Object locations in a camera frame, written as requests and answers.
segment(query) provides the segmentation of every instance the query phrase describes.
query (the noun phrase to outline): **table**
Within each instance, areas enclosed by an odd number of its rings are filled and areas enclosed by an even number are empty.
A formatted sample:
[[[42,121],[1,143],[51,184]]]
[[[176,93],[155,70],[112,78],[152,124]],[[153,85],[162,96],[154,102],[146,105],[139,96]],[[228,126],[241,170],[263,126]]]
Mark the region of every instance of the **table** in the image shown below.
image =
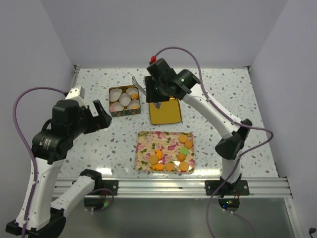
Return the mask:
[[[261,114],[253,92],[246,68],[240,69],[202,69],[207,90],[232,113],[241,119],[250,119],[254,125],[263,126]],[[85,88],[85,102],[96,110],[92,101],[99,99],[109,112],[109,87],[131,85],[135,76],[141,83],[145,68],[107,68],[85,69],[78,73],[76,85]],[[170,125],[151,125],[149,109],[145,96],[140,97],[142,113],[126,117],[113,118],[108,129],[95,133],[80,135],[74,141],[74,147],[68,152],[59,178],[77,178],[84,169],[97,170],[104,178],[137,179],[205,179],[219,178],[221,158],[214,147],[221,137],[213,126],[192,107],[181,102],[183,121]],[[183,131],[195,135],[196,169],[192,174],[164,174],[139,172],[134,170],[135,146],[137,133],[141,130]],[[266,135],[261,131],[250,132],[246,148],[264,141]],[[276,166],[268,145],[245,155],[241,161],[241,172],[244,178],[277,178]]]

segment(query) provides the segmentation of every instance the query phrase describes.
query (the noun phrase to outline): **orange object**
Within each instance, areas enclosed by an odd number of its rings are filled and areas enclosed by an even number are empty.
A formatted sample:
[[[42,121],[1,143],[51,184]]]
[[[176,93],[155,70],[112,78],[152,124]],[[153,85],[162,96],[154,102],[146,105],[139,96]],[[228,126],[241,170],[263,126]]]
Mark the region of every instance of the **orange object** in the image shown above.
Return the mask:
[[[165,168],[166,168],[167,171],[173,171],[174,168],[175,168],[175,165],[174,165],[174,163],[167,163],[165,165]]]
[[[181,171],[186,172],[189,169],[189,165],[187,162],[183,161],[183,162],[180,162],[179,168]]]
[[[177,159],[178,159],[178,161],[183,162],[186,159],[186,155],[179,153],[177,155]]]
[[[188,149],[190,149],[190,148],[193,147],[193,144],[194,144],[193,141],[187,140],[187,141],[185,142],[185,147],[188,148]]]
[[[185,143],[188,140],[188,137],[187,135],[181,134],[178,139],[180,142]]]
[[[151,155],[150,158],[149,158],[149,162],[152,164],[152,165],[155,165],[157,164],[159,161],[158,157],[156,155]]]
[[[157,171],[163,171],[164,170],[164,165],[161,163],[158,163],[155,165],[155,170]]]
[[[160,160],[162,158],[163,152],[161,150],[156,150],[155,154],[157,155],[158,160]]]
[[[132,94],[130,95],[130,98],[131,98],[132,100],[137,99],[137,98],[138,98],[138,95],[135,94],[135,93],[132,93]]]

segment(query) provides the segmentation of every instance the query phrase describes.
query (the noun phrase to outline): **floral placemat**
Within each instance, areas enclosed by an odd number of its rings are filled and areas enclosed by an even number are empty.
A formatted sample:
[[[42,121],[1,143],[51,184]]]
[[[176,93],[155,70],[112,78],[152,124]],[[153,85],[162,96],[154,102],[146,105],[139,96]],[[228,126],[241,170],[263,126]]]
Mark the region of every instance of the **floral placemat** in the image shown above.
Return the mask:
[[[188,140],[193,141],[193,146],[189,149],[189,153],[186,156],[185,162],[188,163],[189,169],[183,172],[179,168],[181,163],[177,159],[177,155],[180,153],[180,149],[184,147],[184,143],[179,141],[179,136],[185,134]],[[167,163],[174,163],[174,170],[167,171],[164,167],[164,173],[192,173],[195,168],[195,145],[194,136],[191,133],[183,132],[165,132],[165,131],[140,131],[138,133],[136,156],[135,156],[135,169],[138,171],[151,172],[153,166],[149,159],[151,155],[155,154],[156,150],[162,151],[162,158],[158,163],[164,166]]]

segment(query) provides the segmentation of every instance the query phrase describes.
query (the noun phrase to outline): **wall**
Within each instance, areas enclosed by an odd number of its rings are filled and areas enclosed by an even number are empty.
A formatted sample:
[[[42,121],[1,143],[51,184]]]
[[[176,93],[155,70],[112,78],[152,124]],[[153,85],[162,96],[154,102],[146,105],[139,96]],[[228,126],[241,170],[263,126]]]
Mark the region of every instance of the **wall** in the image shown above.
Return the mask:
[[[145,66],[161,48],[202,66],[251,65],[287,0],[41,0],[73,64]],[[173,66],[194,66],[182,52]]]
[[[289,0],[251,67],[271,148],[308,234],[317,227],[317,1]]]
[[[14,220],[24,200],[30,158],[12,121],[12,106],[24,90],[52,86],[67,90],[73,66],[39,0],[0,1],[0,237]],[[18,120],[27,140],[40,131],[56,92],[33,92],[18,107]]]

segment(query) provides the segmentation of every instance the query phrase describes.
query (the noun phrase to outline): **purple cable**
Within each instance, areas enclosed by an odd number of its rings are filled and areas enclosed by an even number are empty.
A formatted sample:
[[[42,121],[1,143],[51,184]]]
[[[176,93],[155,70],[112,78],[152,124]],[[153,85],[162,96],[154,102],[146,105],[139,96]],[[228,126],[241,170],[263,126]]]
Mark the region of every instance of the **purple cable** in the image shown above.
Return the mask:
[[[13,105],[13,122],[14,122],[14,126],[19,134],[19,136],[21,137],[26,149],[28,150],[30,156],[31,156],[31,160],[32,160],[32,163],[33,163],[33,168],[34,168],[34,175],[33,175],[33,181],[35,182],[35,184],[32,185],[31,187],[31,191],[30,191],[30,195],[29,195],[29,198],[28,198],[28,202],[26,204],[26,208],[25,208],[25,212],[24,212],[24,220],[27,222],[28,221],[28,216],[29,216],[29,210],[30,210],[30,206],[31,206],[31,202],[32,202],[32,199],[33,199],[33,195],[34,195],[34,191],[35,191],[35,187],[36,187],[36,183],[38,181],[38,166],[36,164],[36,160],[35,160],[35,156],[31,150],[31,147],[29,146],[28,142],[26,141],[21,129],[20,129],[20,126],[19,126],[19,123],[18,123],[18,120],[16,118],[16,109],[17,109],[17,106],[18,106],[18,103],[20,101],[20,99],[27,93],[29,92],[32,92],[32,91],[35,91],[35,90],[39,90],[39,89],[47,89],[47,90],[52,90],[52,91],[56,91],[56,92],[59,92],[59,93],[62,93],[64,94],[65,92],[59,90],[59,89],[55,89],[55,88],[50,88],[50,87],[36,87],[36,88],[30,88],[26,91],[24,91],[23,93],[21,93],[18,98],[15,100],[14,102],[14,105]],[[24,238],[25,237],[25,233],[26,233],[26,224],[25,223],[23,225],[23,228],[22,228],[22,235],[21,235],[21,238]]]
[[[233,173],[235,172],[235,170],[237,169],[237,167],[238,167],[238,165],[239,165],[239,162],[240,162],[241,157],[242,157],[243,155],[245,155],[246,153],[248,153],[248,152],[250,152],[250,151],[252,151],[252,150],[254,150],[254,149],[259,148],[260,146],[263,146],[263,145],[269,143],[269,142],[272,140],[272,138],[273,138],[273,132],[270,131],[270,130],[267,130],[267,129],[265,129],[265,128],[241,124],[241,123],[239,123],[239,122],[234,121],[230,116],[228,116],[225,112],[223,112],[223,111],[212,101],[212,99],[208,96],[208,93],[207,93],[207,91],[205,90],[205,87],[204,87],[202,71],[201,71],[201,67],[200,67],[200,65],[199,65],[199,63],[198,63],[198,60],[197,60],[196,57],[195,57],[191,52],[189,52],[188,50],[186,50],[186,49],[184,49],[184,48],[181,48],[181,47],[173,47],[173,46],[172,46],[172,47],[166,47],[166,48],[160,50],[159,52],[157,52],[156,55],[155,55],[155,57],[157,57],[161,52],[166,51],[166,50],[169,50],[169,49],[177,49],[177,50],[184,51],[184,52],[188,53],[188,54],[194,59],[196,65],[197,65],[198,74],[199,74],[199,78],[200,78],[200,85],[201,85],[201,89],[202,89],[202,91],[203,91],[203,93],[204,93],[204,96],[208,99],[208,101],[210,102],[210,104],[211,104],[221,115],[223,115],[223,116],[224,116],[226,119],[228,119],[231,123],[236,124],[236,125],[238,125],[238,126],[245,127],[245,128],[249,128],[249,129],[254,129],[254,130],[262,130],[262,131],[265,131],[265,132],[270,133],[270,137],[269,137],[266,141],[264,141],[264,142],[262,142],[262,143],[260,143],[260,144],[258,144],[258,145],[256,145],[256,146],[254,146],[254,147],[252,147],[252,148],[250,148],[250,149],[248,149],[248,150],[246,150],[246,151],[244,151],[244,152],[242,152],[242,153],[240,154],[240,156],[237,158],[237,162],[236,162],[236,164],[235,164],[235,166],[234,166],[232,172],[231,172],[231,173],[229,174],[229,176],[222,182],[222,184],[212,193],[212,195],[211,195],[211,197],[210,197],[210,199],[209,199],[209,201],[208,201],[208,204],[207,204],[206,222],[207,222],[207,226],[208,226],[208,229],[209,229],[210,234],[212,235],[213,238],[216,238],[214,232],[213,232],[212,229],[211,229],[210,220],[209,220],[209,209],[210,209],[210,205],[211,205],[212,198],[213,198],[213,197],[215,196],[215,194],[226,184],[226,182],[228,182],[228,180],[230,179],[230,177],[233,175]],[[240,217],[240,218],[242,218],[243,220],[245,220],[245,221],[251,226],[252,231],[253,231],[253,234],[254,234],[254,237],[257,237],[256,230],[255,230],[254,226],[252,225],[252,223],[251,223],[250,221],[248,221],[246,218],[244,218],[243,216],[241,216],[241,215],[239,215],[239,214],[237,214],[237,213],[233,213],[233,214],[236,215],[236,216],[238,216],[238,217]]]
[[[103,208],[101,208],[99,210],[93,210],[93,212],[103,212],[104,210],[107,210],[113,204],[114,194],[113,194],[113,192],[110,189],[107,189],[107,188],[96,189],[96,190],[88,193],[88,195],[92,195],[92,194],[94,194],[96,192],[101,192],[101,191],[107,191],[107,192],[109,192],[112,195],[111,202],[110,202],[110,204],[107,207],[103,207]]]

